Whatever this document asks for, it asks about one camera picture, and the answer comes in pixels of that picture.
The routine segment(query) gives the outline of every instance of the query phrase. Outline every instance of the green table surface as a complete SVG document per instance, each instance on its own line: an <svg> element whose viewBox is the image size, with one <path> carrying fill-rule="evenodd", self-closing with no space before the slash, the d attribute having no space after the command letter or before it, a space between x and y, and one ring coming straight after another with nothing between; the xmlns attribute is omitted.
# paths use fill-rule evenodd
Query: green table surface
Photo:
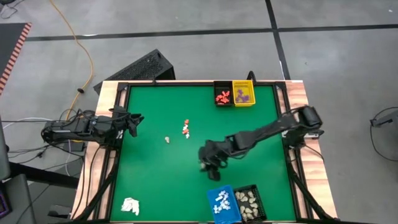
<svg viewBox="0 0 398 224"><path fill-rule="evenodd" d="M254 91L254 106L220 108L211 86L133 86L128 112L145 119L138 137L124 135L111 221L212 221L206 192L227 184L256 184L268 220L295 220L280 135L259 142L244 159L230 159L219 182L199 172L198 150L207 139L222 141L277 119L272 87ZM189 139L182 134L186 119ZM128 197L139 201L138 216L121 211Z"/></svg>

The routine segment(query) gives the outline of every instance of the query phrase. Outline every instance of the crumpled white paper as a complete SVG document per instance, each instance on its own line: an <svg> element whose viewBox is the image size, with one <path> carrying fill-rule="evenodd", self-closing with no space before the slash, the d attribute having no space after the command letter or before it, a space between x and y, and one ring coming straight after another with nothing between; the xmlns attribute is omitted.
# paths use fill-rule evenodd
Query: crumpled white paper
<svg viewBox="0 0 398 224"><path fill-rule="evenodd" d="M134 200L133 198L126 198L124 199L123 205L122 205L122 212L132 212L135 213L136 215L139 214L139 201Z"/></svg>

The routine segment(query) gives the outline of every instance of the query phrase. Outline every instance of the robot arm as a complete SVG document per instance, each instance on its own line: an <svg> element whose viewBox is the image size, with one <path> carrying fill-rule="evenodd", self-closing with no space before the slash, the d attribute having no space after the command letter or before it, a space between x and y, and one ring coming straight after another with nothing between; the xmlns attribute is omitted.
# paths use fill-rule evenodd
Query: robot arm
<svg viewBox="0 0 398 224"><path fill-rule="evenodd" d="M288 144L299 146L308 132L319 129L321 125L315 108L303 106L284 113L278 120L254 131L240 131L226 136L224 141L207 140L205 146L199 149L202 171L208 172L209 179L220 180L218 169L227 167L229 157L242 159L259 141L285 131Z"/></svg>
<svg viewBox="0 0 398 224"><path fill-rule="evenodd" d="M101 146L111 146L128 129L137 136L137 126L144 119L141 114L128 113L123 107L111 109L113 118L95 116L93 112L78 113L71 121L49 121L42 130L42 138L49 144L66 140L95 141Z"/></svg>

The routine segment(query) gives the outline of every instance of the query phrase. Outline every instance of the concrete floor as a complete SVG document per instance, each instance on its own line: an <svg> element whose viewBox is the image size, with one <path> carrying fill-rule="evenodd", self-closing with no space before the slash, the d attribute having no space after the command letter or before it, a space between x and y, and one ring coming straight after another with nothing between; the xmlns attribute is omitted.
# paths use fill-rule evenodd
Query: concrete floor
<svg viewBox="0 0 398 224"><path fill-rule="evenodd" d="M81 35L271 27L263 0L55 3ZM272 6L278 27L398 24L396 1L272 0ZM30 37L70 35L48 1L30 0L17 8L11 19L0 22L32 22ZM369 119L385 107L398 105L398 30L291 32L281 33L280 38L291 78L304 80L310 104L325 123L320 143L338 216L348 221L395 223L398 164L373 151ZM82 44L95 63L92 84L156 48L174 65L178 79L244 78L249 70L260 79L283 79L272 33L97 39ZM0 97L0 114L3 119L57 119L89 72L87 58L74 41L26 42ZM76 107L93 110L97 100L89 90ZM13 125L5 131L6 141L12 149L41 146L41 128L41 124ZM396 137L392 126L374 130L380 151L398 159ZM28 165L47 168L66 158L63 152L47 151L44 158ZM32 184L32 198L41 189ZM36 203L41 208L35 211L38 220L45 220L48 205L60 203L51 196L60 190L68 192L62 203L73 203L73 190L51 187Z"/></svg>

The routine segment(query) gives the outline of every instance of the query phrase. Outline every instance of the wooden table frame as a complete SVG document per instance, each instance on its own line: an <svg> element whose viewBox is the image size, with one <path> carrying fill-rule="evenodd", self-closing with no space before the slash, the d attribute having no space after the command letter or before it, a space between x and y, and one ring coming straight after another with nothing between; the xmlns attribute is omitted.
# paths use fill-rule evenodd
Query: wooden table frame
<svg viewBox="0 0 398 224"><path fill-rule="evenodd" d="M172 83L203 83L203 82L212 82L213 80L159 80L156 81L159 84L170 84ZM276 82L280 83L281 88L278 89L278 98L280 104L281 112L285 112L286 108L296 108L299 106L307 105L307 95L305 93L303 81L280 81L280 80L258 80L258 82ZM135 83L135 84L143 84L150 85L152 83L151 80L141 80L141 81L105 81L103 82L103 86L101 89L101 93L99 95L98 105L96 109L96 115L103 116L112 116L112 112L109 111L115 104L120 106L124 106L125 100L127 97L127 88L123 88L122 83ZM306 140L308 146L312 147L316 151L320 153L318 140ZM85 169L81 172L81 178L79 181L79 186L77 188L75 203L73 204L72 214L75 214L74 217L77 217L81 214L81 212L85 209L86 204L88 204L91 199L94 197L95 193L97 193L100 187L100 180L104 179L108 176L114 162L115 152L112 151L110 153L106 152L104 149L99 149L95 158L93 158L96 150L98 148L98 144L95 142L89 142L86 150ZM323 207L324 211L326 211L329 215L336 217L336 210L333 203L333 198L331 196L330 187L328 178L326 176L325 166L323 165L323 161L316 155L314 152L303 148L300 152L289 152L290 157L294 159L293 165L296 172L299 173L301 177L305 178L305 183L307 185L307 189L313 195L313 197L317 200L317 202ZM90 179L90 189L88 189L89 180L88 177L90 175L90 166L92 165L91 171L91 179ZM85 174L85 181L83 186L83 173ZM100 206L96 207L96 210L91 214L89 219L98 219L98 218L106 218L109 217L108 203L112 200L112 197L109 199L109 189L103 194L101 199ZM293 190L293 194L297 194L298 201L296 202L296 217L302 218L311 218L316 215L306 206L306 200L304 200L301 191L295 186L296 192Z"/></svg>

